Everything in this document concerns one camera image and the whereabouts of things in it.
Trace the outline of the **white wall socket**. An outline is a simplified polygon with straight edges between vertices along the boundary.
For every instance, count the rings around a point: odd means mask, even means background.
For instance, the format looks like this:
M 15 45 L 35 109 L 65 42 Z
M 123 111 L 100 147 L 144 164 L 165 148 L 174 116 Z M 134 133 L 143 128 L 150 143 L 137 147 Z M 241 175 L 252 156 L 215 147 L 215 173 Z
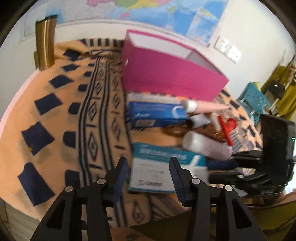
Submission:
M 242 58 L 242 52 L 240 49 L 231 44 L 229 40 L 222 37 L 221 35 L 216 40 L 214 49 L 223 54 L 235 64 L 237 64 Z

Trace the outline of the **orange patterned blanket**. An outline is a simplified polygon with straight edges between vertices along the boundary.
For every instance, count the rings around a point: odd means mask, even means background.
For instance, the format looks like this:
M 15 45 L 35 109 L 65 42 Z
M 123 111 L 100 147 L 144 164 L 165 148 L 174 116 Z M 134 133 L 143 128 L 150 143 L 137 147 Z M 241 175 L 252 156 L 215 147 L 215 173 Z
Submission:
M 122 83 L 120 40 L 76 40 L 55 45 L 55 63 L 35 74 L 1 120 L 1 198 L 41 219 L 67 186 L 92 184 L 132 143 L 179 148 L 161 128 L 131 128 Z M 213 99 L 229 104 L 234 151 L 262 140 L 246 111 L 226 89 Z

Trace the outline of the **dark blue medicine box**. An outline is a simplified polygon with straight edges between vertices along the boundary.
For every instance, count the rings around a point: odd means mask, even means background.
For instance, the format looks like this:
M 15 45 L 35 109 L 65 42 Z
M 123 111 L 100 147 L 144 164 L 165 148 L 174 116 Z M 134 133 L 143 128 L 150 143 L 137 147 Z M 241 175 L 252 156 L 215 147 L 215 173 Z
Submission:
M 130 102 L 128 110 L 133 128 L 179 125 L 189 118 L 179 103 Z

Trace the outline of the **yellow clothes on rack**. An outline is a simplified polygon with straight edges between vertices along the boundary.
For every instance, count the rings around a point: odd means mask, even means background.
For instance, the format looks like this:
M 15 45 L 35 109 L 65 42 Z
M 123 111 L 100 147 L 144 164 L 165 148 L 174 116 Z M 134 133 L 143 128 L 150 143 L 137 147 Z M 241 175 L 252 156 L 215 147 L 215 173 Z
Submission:
M 292 119 L 295 114 L 295 55 L 287 66 L 278 65 L 274 69 L 261 91 L 277 99 L 275 115 Z

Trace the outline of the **small white ointment tube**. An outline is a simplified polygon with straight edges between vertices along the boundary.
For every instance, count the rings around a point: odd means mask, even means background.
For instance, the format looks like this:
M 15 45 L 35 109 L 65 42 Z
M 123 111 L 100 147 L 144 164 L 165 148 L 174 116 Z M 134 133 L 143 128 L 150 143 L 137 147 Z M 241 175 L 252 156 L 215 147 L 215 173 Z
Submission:
M 199 128 L 210 124 L 210 122 L 210 119 L 203 113 L 193 115 L 188 119 L 188 125 L 190 128 Z

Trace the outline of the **pink tube white cap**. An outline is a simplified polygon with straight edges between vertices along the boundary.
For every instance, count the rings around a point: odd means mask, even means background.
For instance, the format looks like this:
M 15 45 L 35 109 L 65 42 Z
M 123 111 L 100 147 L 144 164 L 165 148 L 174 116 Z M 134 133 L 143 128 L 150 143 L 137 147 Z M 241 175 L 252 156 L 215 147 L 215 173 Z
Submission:
M 229 109 L 229 106 L 225 104 L 191 99 L 183 99 L 181 104 L 188 114 L 212 113 Z

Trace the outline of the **pink open cardboard box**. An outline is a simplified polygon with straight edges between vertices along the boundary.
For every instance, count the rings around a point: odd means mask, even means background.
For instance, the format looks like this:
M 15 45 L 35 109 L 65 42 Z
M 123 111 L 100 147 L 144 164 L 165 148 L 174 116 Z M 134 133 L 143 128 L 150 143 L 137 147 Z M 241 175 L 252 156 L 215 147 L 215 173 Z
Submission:
M 229 82 L 197 50 L 146 32 L 127 30 L 121 55 L 126 91 L 212 101 Z

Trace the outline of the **white teal medicine box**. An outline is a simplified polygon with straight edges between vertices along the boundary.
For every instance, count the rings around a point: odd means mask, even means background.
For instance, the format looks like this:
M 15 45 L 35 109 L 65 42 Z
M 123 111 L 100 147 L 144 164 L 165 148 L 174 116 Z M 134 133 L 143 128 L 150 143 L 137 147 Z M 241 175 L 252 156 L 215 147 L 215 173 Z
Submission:
M 208 183 L 206 158 L 200 154 L 145 143 L 133 144 L 129 189 L 138 192 L 174 193 L 169 161 L 176 157 L 194 178 Z

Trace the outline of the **gold thermos tumbler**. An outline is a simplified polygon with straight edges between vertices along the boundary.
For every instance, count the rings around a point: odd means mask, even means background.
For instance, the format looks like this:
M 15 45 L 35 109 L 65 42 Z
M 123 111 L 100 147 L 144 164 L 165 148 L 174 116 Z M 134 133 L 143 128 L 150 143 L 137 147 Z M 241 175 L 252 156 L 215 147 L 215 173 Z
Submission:
M 55 63 L 54 38 L 57 15 L 50 15 L 35 23 L 36 51 L 35 65 L 39 70 L 46 70 Z

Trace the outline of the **large lilac cream tube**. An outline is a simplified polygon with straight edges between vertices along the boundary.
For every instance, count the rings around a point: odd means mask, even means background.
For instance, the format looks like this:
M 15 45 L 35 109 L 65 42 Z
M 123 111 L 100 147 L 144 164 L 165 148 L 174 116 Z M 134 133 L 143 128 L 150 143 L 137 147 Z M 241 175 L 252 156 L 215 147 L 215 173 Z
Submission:
M 230 159 L 233 153 L 230 146 L 205 137 L 195 131 L 185 134 L 182 146 L 185 150 L 220 161 Z

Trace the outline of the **turquoise plastic crate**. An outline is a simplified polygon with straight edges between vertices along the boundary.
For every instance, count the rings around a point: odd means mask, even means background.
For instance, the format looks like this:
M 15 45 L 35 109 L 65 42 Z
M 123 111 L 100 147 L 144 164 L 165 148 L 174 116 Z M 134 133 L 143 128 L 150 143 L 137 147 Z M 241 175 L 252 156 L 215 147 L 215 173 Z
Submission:
M 248 83 L 237 101 L 246 110 L 255 126 L 260 120 L 260 115 L 265 114 L 265 110 L 271 107 L 266 96 L 252 82 Z

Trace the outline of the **red tape dispenser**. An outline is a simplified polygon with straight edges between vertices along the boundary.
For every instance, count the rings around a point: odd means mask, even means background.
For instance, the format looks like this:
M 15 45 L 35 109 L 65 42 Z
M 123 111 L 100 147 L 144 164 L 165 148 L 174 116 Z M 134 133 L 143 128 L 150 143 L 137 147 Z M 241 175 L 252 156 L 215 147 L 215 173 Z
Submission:
M 231 133 L 237 127 L 237 121 L 233 118 L 226 119 L 217 113 L 210 113 L 209 119 L 214 126 L 217 135 L 223 139 L 229 146 L 234 146 L 234 142 L 231 138 Z

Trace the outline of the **brown wooden comb massager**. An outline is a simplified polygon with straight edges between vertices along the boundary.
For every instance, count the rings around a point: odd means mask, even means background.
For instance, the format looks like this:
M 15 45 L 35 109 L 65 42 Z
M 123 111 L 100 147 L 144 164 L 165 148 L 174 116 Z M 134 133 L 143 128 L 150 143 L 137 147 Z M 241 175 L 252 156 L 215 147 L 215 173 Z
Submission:
M 163 131 L 165 134 L 174 137 L 184 137 L 189 131 L 195 131 L 217 142 L 227 142 L 224 133 L 222 133 L 222 131 L 217 131 L 211 123 L 198 128 L 189 128 L 186 125 L 169 125 L 163 127 Z

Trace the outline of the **colourful wall map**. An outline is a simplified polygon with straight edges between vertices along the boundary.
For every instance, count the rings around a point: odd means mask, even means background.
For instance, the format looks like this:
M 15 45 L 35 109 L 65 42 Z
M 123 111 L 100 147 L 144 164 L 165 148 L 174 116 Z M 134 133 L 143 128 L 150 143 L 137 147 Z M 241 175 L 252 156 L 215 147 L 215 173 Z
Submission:
M 23 36 L 35 32 L 35 22 L 51 15 L 58 24 L 116 19 L 150 24 L 208 46 L 228 1 L 38 1 L 26 14 Z

